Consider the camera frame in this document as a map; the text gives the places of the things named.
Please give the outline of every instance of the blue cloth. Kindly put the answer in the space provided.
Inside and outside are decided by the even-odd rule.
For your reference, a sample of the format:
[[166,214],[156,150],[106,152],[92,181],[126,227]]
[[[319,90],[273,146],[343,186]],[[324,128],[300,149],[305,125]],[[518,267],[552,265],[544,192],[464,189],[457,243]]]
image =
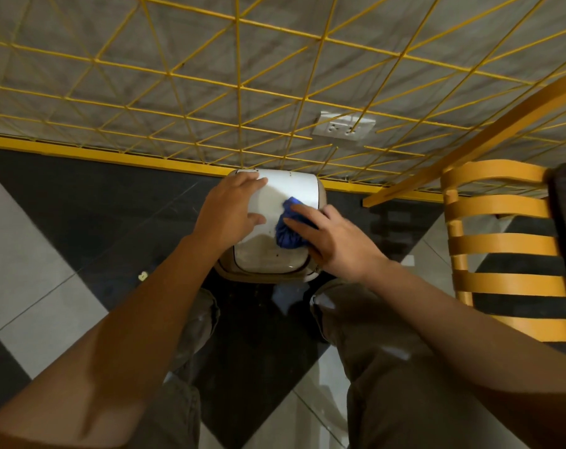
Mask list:
[[299,234],[295,233],[291,228],[285,225],[283,218],[294,219],[309,225],[313,228],[317,228],[308,218],[298,214],[291,209],[292,205],[302,205],[302,202],[294,197],[290,197],[283,202],[283,214],[279,217],[279,222],[275,227],[275,239],[277,241],[277,246],[283,249],[297,249],[298,247],[304,247],[310,243],[302,238]]

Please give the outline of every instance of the gray pants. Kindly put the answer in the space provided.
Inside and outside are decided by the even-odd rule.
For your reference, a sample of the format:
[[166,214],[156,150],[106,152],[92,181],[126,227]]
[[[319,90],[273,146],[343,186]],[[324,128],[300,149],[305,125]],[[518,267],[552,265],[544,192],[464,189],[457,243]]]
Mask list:
[[[212,303],[202,299],[204,309]],[[526,447],[376,295],[335,280],[312,302],[351,382],[352,449]],[[197,389],[173,377],[149,407],[130,447],[196,448],[199,405]]]

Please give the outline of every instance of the chair backrest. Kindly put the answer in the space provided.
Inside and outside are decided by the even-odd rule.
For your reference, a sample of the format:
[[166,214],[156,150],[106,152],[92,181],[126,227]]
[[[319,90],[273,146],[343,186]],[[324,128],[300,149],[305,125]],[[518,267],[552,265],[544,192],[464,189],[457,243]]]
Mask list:
[[[551,218],[545,199],[519,195],[484,195],[460,197],[458,187],[479,180],[518,181],[545,186],[548,170],[537,165],[512,160],[468,162],[445,170],[441,177],[445,223],[456,297],[472,306],[473,293],[524,296],[551,296],[566,299],[566,278],[549,275],[513,273],[476,273],[468,271],[469,254],[514,253],[560,256],[556,238],[537,234],[499,233],[464,235],[461,219],[493,215],[523,215]],[[492,316],[542,342],[566,342],[566,319]]]

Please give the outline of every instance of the electrical outlet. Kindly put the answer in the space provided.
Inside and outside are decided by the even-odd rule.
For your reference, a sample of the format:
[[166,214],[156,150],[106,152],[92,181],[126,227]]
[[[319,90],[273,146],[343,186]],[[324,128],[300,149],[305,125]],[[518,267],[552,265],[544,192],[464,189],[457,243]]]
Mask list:
[[376,120],[363,117],[358,125],[352,130],[352,127],[358,121],[359,115],[344,115],[341,113],[321,112],[317,123],[312,130],[314,135],[322,135],[324,137],[342,138],[346,140],[360,140],[375,127]]

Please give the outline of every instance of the yellow metal grid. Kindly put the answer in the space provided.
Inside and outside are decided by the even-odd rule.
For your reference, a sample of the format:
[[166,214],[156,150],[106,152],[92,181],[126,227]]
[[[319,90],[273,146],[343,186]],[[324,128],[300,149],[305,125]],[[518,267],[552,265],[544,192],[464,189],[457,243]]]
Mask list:
[[[444,1],[422,0],[422,9],[413,10],[416,13],[414,14],[416,18],[406,19],[413,21],[415,28],[405,38],[406,41],[404,41],[401,51],[376,47],[372,44],[372,41],[365,41],[362,44],[361,42],[340,39],[339,36],[334,37],[347,27],[360,24],[360,21],[368,15],[379,12],[378,10],[384,8],[386,3],[390,3],[392,0],[377,0],[343,22],[339,22],[336,26],[334,21],[337,14],[336,9],[339,9],[342,2],[347,0],[329,0],[329,4],[323,7],[323,11],[326,10],[328,15],[321,34],[279,26],[276,22],[271,24],[270,22],[254,20],[255,17],[252,17],[252,14],[259,11],[271,0],[251,0],[251,3],[248,0],[243,0],[247,4],[245,9],[241,9],[242,0],[231,0],[233,5],[231,14],[171,0],[129,0],[130,6],[127,13],[122,19],[115,21],[111,34],[107,35],[107,40],[94,54],[88,50],[85,40],[81,37],[81,32],[74,27],[73,14],[65,12],[64,5],[61,5],[57,0],[46,0],[47,6],[51,8],[52,14],[64,26],[64,31],[69,36],[67,40],[77,44],[81,53],[58,51],[57,48],[52,46],[40,48],[20,41],[23,24],[27,22],[31,14],[34,1],[25,0],[13,22],[12,29],[7,29],[6,25],[0,22],[0,49],[6,49],[10,54],[10,58],[5,61],[3,66],[0,66],[0,102],[7,100],[19,108],[19,113],[11,113],[2,110],[2,104],[0,104],[0,127],[3,126],[3,128],[0,128],[0,134],[10,132],[13,136],[34,141],[46,140],[69,145],[73,148],[112,151],[114,154],[131,154],[212,166],[279,167],[309,171],[330,181],[349,181],[356,184],[387,186],[428,165],[431,160],[439,157],[440,154],[451,151],[468,135],[476,133],[493,122],[497,116],[523,97],[566,74],[566,60],[551,73],[537,79],[520,78],[517,72],[513,74],[491,72],[488,67],[490,63],[501,63],[502,60],[514,55],[518,56],[517,54],[524,51],[539,50],[539,53],[542,54],[543,49],[540,49],[539,46],[566,37],[565,27],[511,50],[502,49],[502,46],[506,44],[506,41],[515,31],[526,25],[527,22],[531,22],[535,15],[540,13],[542,15],[547,0],[530,0],[527,5],[529,8],[524,15],[514,21],[511,29],[498,42],[489,46],[484,57],[474,66],[456,65],[447,62],[442,57],[432,59],[426,54],[417,54],[416,52],[471,26],[486,16],[509,11],[517,6],[521,8],[519,3],[527,0],[498,0],[493,6],[419,41],[422,31],[428,25],[429,17]],[[190,13],[197,18],[197,22],[206,22],[207,19],[212,18],[226,23],[196,50],[180,57],[181,61],[172,66],[169,65],[164,50],[164,40],[161,39],[162,25],[152,16],[153,6]],[[161,63],[159,69],[150,63],[144,63],[143,60],[138,60],[136,63],[124,63],[122,60],[107,57],[107,52],[118,38],[125,34],[128,26],[134,22],[139,14],[143,14],[151,32],[150,39]],[[243,79],[244,57],[242,54],[241,26],[251,26],[257,31],[270,30],[281,37],[292,36],[302,38],[306,42],[302,47],[288,53],[272,65],[264,67],[249,78]],[[232,79],[215,80],[182,72],[200,54],[210,52],[215,44],[231,31],[234,33],[235,57]],[[317,70],[327,66],[319,61],[326,44],[342,46],[356,53],[375,54],[379,59],[374,64],[345,75],[320,89],[314,89]],[[301,95],[294,94],[292,91],[273,91],[256,85],[256,82],[261,78],[276,69],[280,69],[286,63],[289,64],[298,57],[309,56],[310,54],[312,54],[312,64],[309,66],[309,75],[306,76],[305,87]],[[46,71],[40,68],[38,59],[44,57],[77,62],[83,65],[83,71],[73,79],[67,91],[61,91],[53,82],[53,76],[48,75]],[[39,85],[34,89],[33,87],[27,88],[26,85],[15,85],[13,82],[9,82],[7,73],[10,60],[18,60],[18,63],[25,69],[25,73],[32,76],[32,79],[35,76],[35,79],[41,81],[41,86],[44,89],[39,89]],[[404,61],[416,62],[429,69],[445,69],[448,73],[429,82],[414,85],[414,87],[399,91],[396,94],[384,95],[381,99],[378,99],[383,90],[389,87],[392,76],[399,72],[400,64]],[[119,85],[115,84],[115,77],[110,73],[111,69],[143,74],[154,78],[154,81],[151,85],[143,89],[140,88],[136,92],[136,97],[127,99],[118,89]],[[82,82],[94,71],[106,83],[106,88],[110,89],[112,93],[110,102],[102,98],[76,96],[77,89]],[[330,90],[339,89],[347,82],[372,75],[373,72],[380,73],[379,79],[373,84],[372,90],[367,95],[368,102],[364,105],[353,105],[350,94],[347,96],[347,104],[341,104],[328,97]],[[489,94],[461,104],[452,104],[455,95],[464,86],[464,83],[473,76],[488,79],[489,82],[505,82],[511,86],[504,87],[496,92],[490,91]],[[457,84],[444,91],[443,85],[451,83],[456,78],[459,80]],[[185,94],[181,85],[182,82],[189,85],[205,85],[212,89],[222,89],[222,92],[198,105],[194,104],[194,101],[190,100]],[[139,104],[144,97],[156,92],[162,83],[167,83],[170,87],[171,96],[176,101],[176,111],[148,108]],[[436,99],[430,104],[432,108],[428,109],[422,116],[408,116],[406,111],[377,110],[378,106],[385,106],[390,102],[397,101],[407,101],[407,104],[414,102],[414,105],[417,106],[416,101],[425,89],[439,89],[439,91],[436,94]],[[243,100],[246,94],[270,98],[271,107],[262,113],[252,111],[249,116],[245,117]],[[514,95],[513,99],[507,100],[507,103],[502,105],[499,110],[495,110],[490,116],[486,116],[484,120],[476,124],[468,125],[455,121],[460,119],[460,114],[465,110],[472,111],[491,100],[506,100],[505,97],[510,97],[511,94]],[[218,117],[211,118],[206,115],[208,108],[215,107],[230,96],[234,96],[235,100],[235,121],[223,120]],[[24,103],[20,97],[55,100],[56,105],[50,111],[42,112]],[[362,119],[365,115],[371,115],[377,119],[377,129],[372,136],[368,137],[367,144],[352,148],[348,148],[347,144],[338,143],[334,139],[312,137],[310,130],[318,123],[314,120],[302,123],[302,116],[305,114],[305,107],[308,105],[315,108],[335,109],[341,112],[339,116],[356,113],[358,118]],[[442,106],[448,105],[451,107],[440,110]],[[57,120],[56,115],[60,112],[59,107],[64,106],[70,107],[77,114],[78,119],[68,122]],[[104,109],[111,110],[112,116],[107,117],[102,123],[96,123],[92,120],[90,113],[93,113],[94,110]],[[267,124],[260,124],[261,121],[268,120],[269,117],[278,113],[293,114],[290,118],[289,130],[270,128]],[[132,122],[131,128],[118,129],[114,127],[118,125],[118,121],[123,116]],[[544,157],[550,156],[552,152],[563,151],[566,147],[566,121],[560,120],[565,116],[566,110],[521,133],[510,142],[501,145],[496,151],[492,151],[496,155],[494,157],[501,157],[503,151],[509,151],[517,142],[525,142],[526,146],[523,150],[530,151],[533,154],[525,154],[521,159],[536,161],[535,163],[543,165]],[[160,127],[150,128],[149,124],[144,121],[146,117],[160,119],[161,122],[155,123],[156,126],[160,125]],[[39,134],[42,131],[24,128],[24,126],[32,126],[32,123],[41,124],[45,128],[43,133],[46,137]],[[175,135],[175,133],[181,132],[178,131],[180,124],[183,125],[187,134]],[[210,134],[199,135],[197,132],[210,132]],[[231,133],[236,136],[234,141],[230,140],[229,134]],[[479,190],[476,192],[480,193],[494,192],[498,189],[498,186],[494,184],[484,182],[477,184]],[[433,185],[425,190],[435,191],[436,189],[437,187]],[[530,189],[514,186],[511,191],[526,193]]]

